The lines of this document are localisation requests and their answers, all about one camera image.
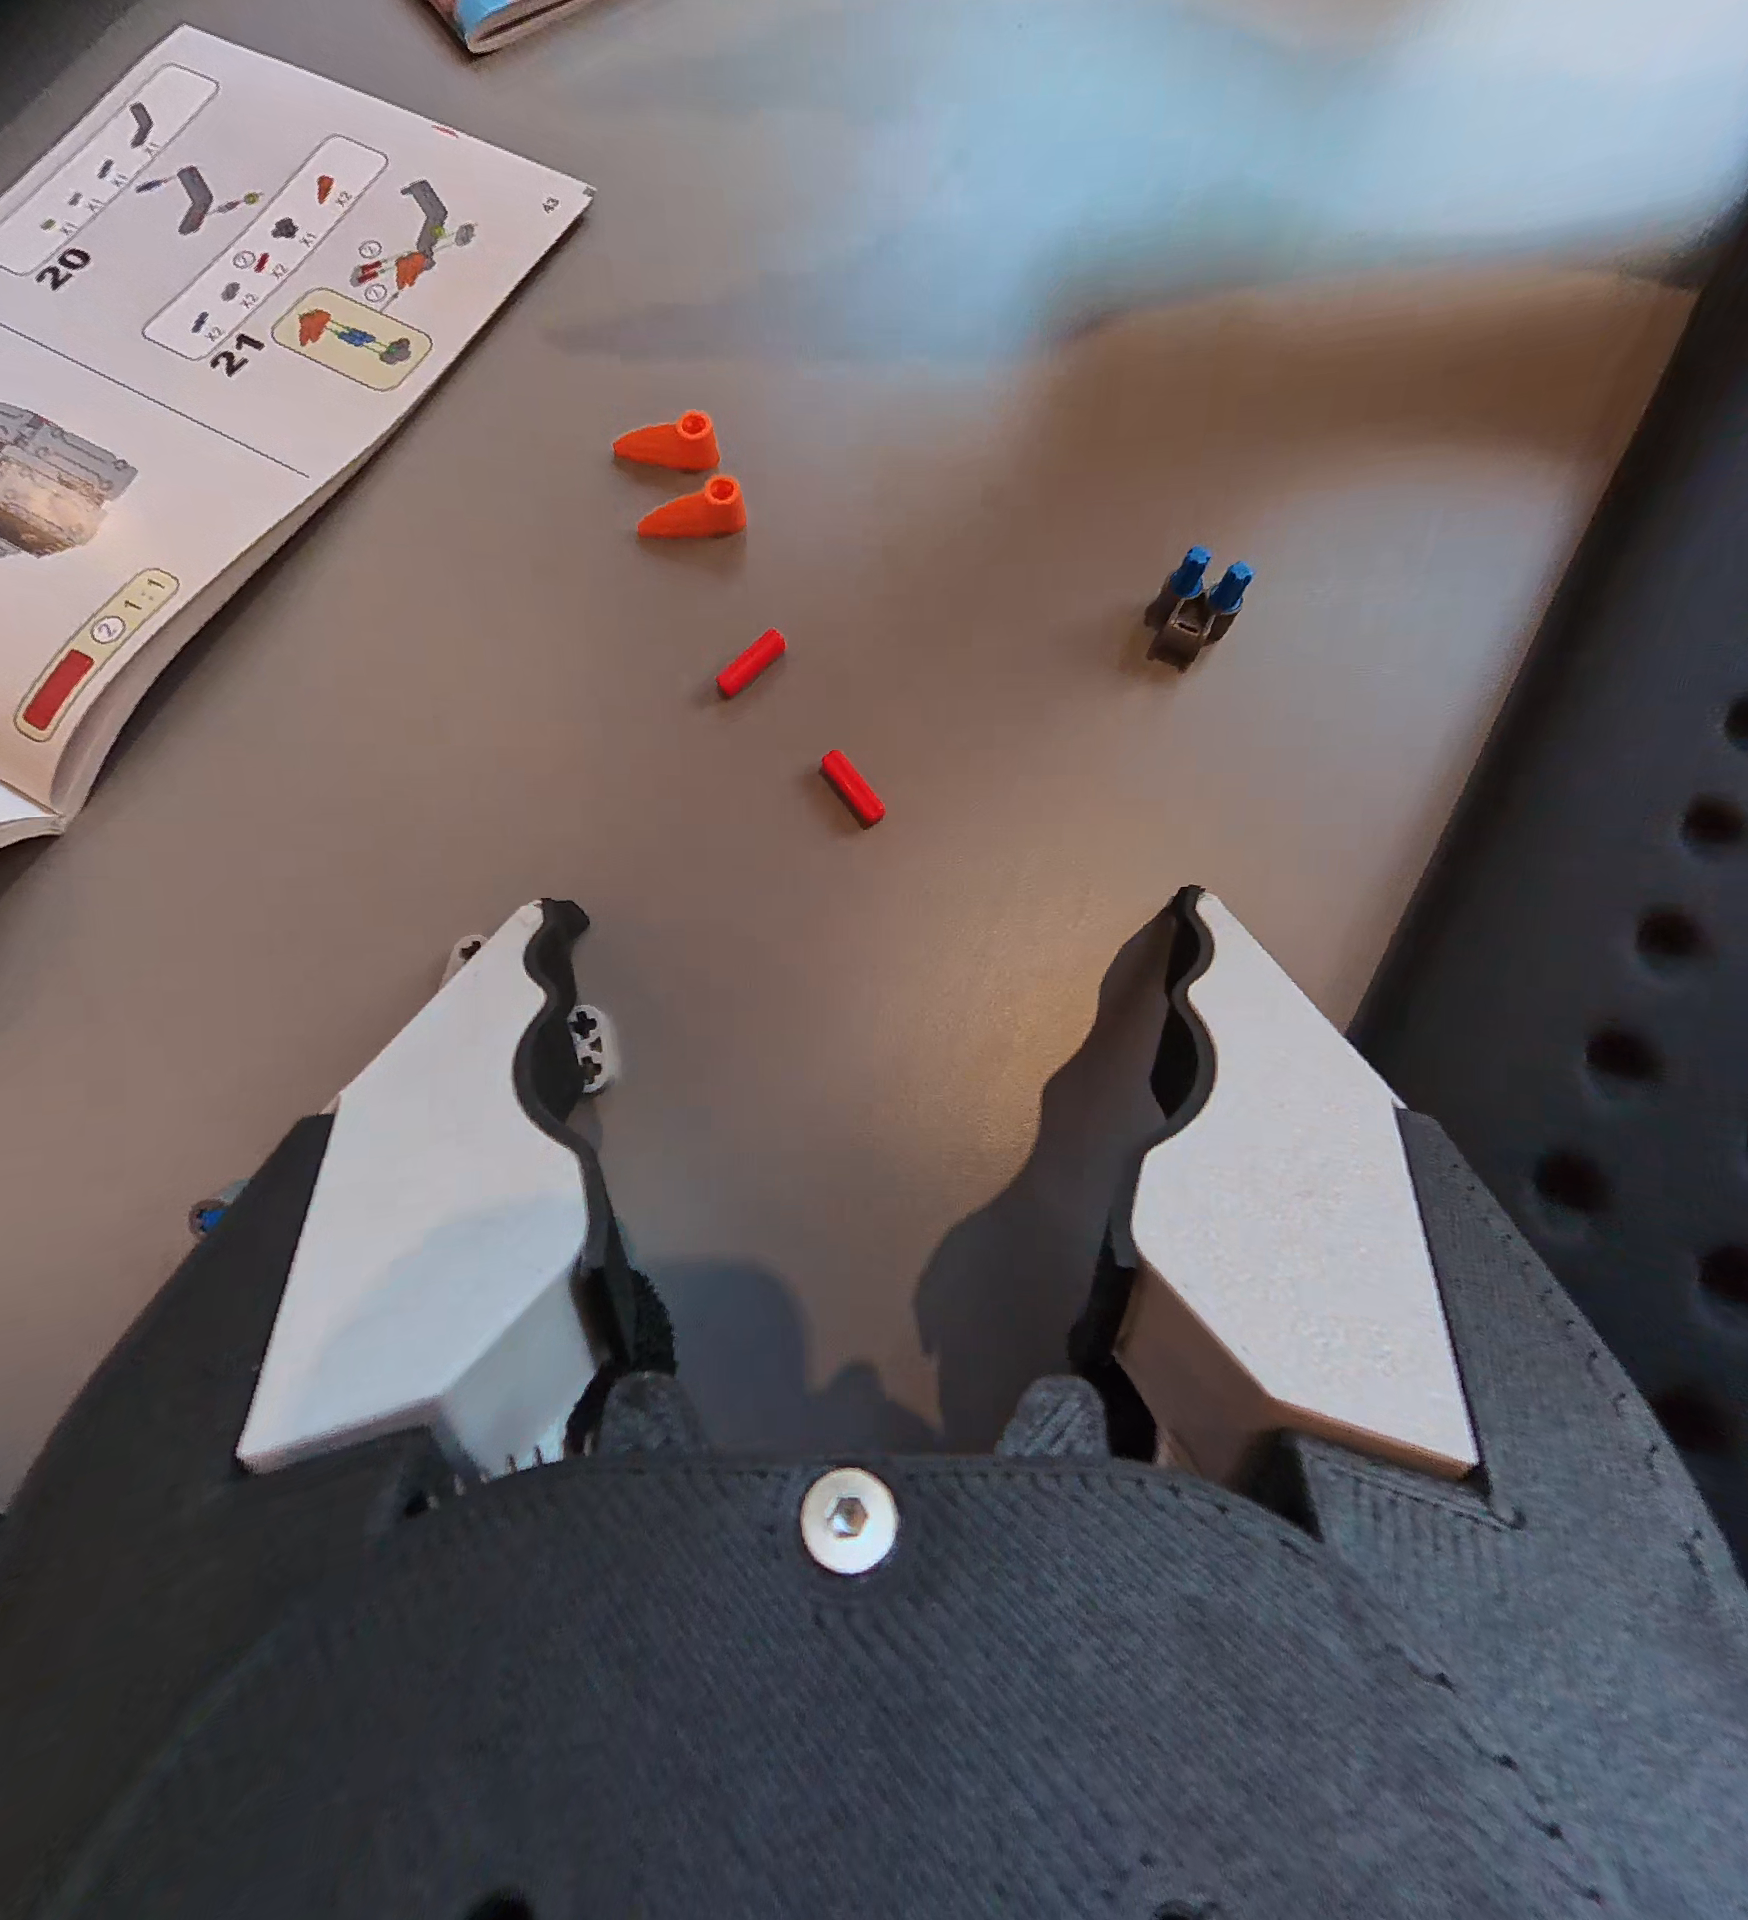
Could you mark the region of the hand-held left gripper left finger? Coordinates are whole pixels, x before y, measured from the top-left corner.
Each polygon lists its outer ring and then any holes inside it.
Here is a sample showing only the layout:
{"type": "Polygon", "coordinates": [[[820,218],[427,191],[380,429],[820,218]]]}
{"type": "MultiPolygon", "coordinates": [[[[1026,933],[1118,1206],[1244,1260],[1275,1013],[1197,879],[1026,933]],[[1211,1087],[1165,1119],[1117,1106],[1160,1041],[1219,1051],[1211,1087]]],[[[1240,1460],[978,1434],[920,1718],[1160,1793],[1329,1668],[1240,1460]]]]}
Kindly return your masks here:
{"type": "Polygon", "coordinates": [[[334,1097],[236,1460],[252,1477],[423,1432],[460,1478],[585,1453],[624,1377],[675,1377],[567,1015],[574,900],[531,900],[334,1097]]]}

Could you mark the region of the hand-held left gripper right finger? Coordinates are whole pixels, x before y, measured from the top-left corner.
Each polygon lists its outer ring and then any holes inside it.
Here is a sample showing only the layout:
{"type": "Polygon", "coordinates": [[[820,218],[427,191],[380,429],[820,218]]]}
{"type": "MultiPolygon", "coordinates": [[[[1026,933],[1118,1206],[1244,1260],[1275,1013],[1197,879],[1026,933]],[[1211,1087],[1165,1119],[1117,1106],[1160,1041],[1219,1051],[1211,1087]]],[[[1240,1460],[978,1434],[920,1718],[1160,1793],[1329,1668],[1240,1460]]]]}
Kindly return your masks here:
{"type": "Polygon", "coordinates": [[[1165,924],[1158,1128],[1082,1307],[1112,1446],[1221,1484],[1282,1434],[1477,1472],[1404,1105],[1216,894],[1165,924]]]}

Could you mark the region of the grey connector with blue pins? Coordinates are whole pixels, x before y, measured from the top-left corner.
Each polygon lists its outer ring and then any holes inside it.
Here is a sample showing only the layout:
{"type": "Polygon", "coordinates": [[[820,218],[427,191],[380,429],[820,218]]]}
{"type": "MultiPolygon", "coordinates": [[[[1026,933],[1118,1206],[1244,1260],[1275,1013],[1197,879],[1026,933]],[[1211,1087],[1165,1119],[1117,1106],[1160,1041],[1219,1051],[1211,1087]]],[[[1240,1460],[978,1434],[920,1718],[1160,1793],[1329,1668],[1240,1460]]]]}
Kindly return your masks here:
{"type": "Polygon", "coordinates": [[[1192,546],[1150,601],[1143,617],[1150,661],[1186,671],[1233,629],[1254,583],[1254,568],[1237,561],[1211,583],[1211,564],[1211,550],[1192,546]]]}

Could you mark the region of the orange claw piece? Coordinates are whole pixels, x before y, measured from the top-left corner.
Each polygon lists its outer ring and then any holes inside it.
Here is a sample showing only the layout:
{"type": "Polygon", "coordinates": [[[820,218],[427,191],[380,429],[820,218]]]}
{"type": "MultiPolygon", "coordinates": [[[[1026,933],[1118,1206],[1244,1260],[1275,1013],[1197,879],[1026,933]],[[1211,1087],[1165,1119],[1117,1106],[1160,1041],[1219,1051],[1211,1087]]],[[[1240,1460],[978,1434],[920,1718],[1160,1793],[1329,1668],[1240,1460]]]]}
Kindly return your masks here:
{"type": "Polygon", "coordinates": [[[713,540],[748,529],[748,496],[736,476],[717,472],[699,490],[660,503],[639,518],[641,540],[713,540]]]}
{"type": "Polygon", "coordinates": [[[631,467],[659,467],[675,472],[718,468],[718,433],[707,411],[687,413],[634,426],[613,439],[613,458],[631,467]]]}

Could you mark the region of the black perforated panel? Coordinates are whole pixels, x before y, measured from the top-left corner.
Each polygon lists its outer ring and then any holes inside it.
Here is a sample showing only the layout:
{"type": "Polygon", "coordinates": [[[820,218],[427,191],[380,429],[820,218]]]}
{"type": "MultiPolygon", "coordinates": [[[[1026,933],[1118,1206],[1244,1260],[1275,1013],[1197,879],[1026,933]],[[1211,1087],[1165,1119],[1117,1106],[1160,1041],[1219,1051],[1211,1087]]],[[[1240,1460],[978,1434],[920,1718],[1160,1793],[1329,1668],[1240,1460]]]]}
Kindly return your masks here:
{"type": "Polygon", "coordinates": [[[1748,196],[1357,1044],[1652,1404],[1748,1583],[1748,196]]]}

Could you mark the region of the open instruction booklet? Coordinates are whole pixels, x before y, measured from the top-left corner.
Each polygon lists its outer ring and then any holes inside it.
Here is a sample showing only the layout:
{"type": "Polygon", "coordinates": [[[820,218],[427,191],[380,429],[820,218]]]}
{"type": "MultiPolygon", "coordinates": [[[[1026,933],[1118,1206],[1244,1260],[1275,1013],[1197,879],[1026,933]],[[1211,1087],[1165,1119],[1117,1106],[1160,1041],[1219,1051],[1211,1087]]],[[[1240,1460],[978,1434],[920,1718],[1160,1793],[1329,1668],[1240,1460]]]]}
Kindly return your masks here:
{"type": "Polygon", "coordinates": [[[0,196],[0,848],[595,196],[200,27],[0,196]]]}

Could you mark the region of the small blue booklet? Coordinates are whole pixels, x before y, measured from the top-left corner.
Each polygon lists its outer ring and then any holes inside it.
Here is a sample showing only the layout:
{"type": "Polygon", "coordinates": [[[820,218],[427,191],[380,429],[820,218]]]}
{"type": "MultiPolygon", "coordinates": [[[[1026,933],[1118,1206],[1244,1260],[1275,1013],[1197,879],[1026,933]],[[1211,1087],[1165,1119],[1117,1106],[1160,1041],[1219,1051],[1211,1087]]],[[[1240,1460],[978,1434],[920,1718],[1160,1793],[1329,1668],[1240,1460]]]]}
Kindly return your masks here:
{"type": "Polygon", "coordinates": [[[524,39],[567,27],[602,3],[423,3],[456,48],[478,62],[524,39]]]}

